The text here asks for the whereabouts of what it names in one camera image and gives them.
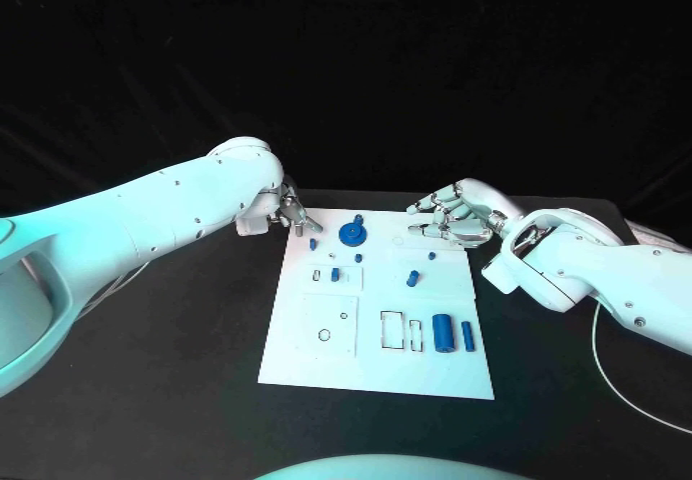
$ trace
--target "dark background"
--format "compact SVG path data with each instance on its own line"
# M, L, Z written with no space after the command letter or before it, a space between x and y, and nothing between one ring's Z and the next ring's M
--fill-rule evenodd
M692 243L682 7L11 0L0 18L0 214L255 135L298 186L473 176Z

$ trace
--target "rectangular slot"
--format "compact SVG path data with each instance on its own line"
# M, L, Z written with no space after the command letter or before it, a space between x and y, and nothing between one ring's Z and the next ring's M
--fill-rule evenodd
M419 320L408 321L408 333L411 338L411 351L422 352L422 324Z
M403 314L400 312L380 312L382 319L382 348L403 350Z

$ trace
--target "blue cylinder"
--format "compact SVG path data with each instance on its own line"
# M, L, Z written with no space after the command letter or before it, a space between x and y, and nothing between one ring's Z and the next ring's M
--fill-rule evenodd
M367 238L367 230L363 227L363 216L356 215L353 223L347 223L338 229L338 240L347 247L357 247Z
M435 350L439 353L454 351L454 331L451 329L451 317L444 313L432 315L432 333L435 336Z
M473 352L475 350L475 345L473 344L473 333L471 333L471 323L470 322L461 322L461 331L464 332L465 351Z
M411 275L408 275L406 285L409 287L415 287L415 282L418 281L418 272L415 270L411 271Z

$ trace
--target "table surface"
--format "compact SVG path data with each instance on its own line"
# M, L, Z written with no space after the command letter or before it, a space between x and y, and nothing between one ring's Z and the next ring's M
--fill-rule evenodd
M311 207L400 211L422 195L307 190ZM572 207L633 243L602 200ZM53 359L0 400L0 477L235 479L363 453L452 459L534 478L689 477L692 436L635 413L591 356L594 301L565 314L480 275L470 251L494 401L256 383L287 230L226 228L158 259L72 329ZM601 314L615 386L692 426L692 360Z

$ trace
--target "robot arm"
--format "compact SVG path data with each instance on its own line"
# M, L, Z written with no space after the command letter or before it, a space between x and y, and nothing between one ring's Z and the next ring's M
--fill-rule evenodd
M475 247L494 232L500 252L483 276L503 293L520 287L565 312L589 295L625 328L692 355L692 255L648 245L622 246L598 220L571 209L526 214L483 182L464 179L408 212L435 208L413 234Z
M239 137L207 156L26 215L0 219L0 396L57 349L92 296L134 268L236 222L321 230L266 143Z

